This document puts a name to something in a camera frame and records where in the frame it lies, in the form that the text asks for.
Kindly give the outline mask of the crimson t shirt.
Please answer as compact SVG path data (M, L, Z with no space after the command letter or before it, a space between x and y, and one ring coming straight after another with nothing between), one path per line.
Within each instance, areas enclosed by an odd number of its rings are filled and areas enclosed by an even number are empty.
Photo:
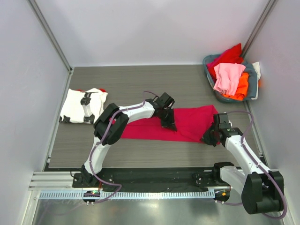
M213 105L176 108L174 116L177 131L163 128L160 119L153 117L129 123L121 138L200 143L213 122L213 115L217 113Z

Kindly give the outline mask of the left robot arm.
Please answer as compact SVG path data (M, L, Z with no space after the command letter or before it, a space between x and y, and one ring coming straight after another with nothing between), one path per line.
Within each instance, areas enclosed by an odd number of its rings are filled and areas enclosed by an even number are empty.
M91 188L99 183L98 173L103 168L108 150L121 138L126 126L131 122L158 118L162 128L177 131L174 103L175 100L165 92L161 96L144 99L136 105L109 104L94 122L94 142L88 159L80 169L79 182Z

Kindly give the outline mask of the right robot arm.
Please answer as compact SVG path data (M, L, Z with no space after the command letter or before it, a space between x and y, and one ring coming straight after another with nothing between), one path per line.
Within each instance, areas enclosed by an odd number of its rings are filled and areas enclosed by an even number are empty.
M222 144L237 160L240 171L230 162L216 163L211 179L216 185L227 183L235 189L248 214L263 214L270 218L271 212L280 212L277 220L286 216L282 174L271 170L261 161L248 145L245 133L232 127L227 113L214 114L211 126L202 136L202 142L214 147Z

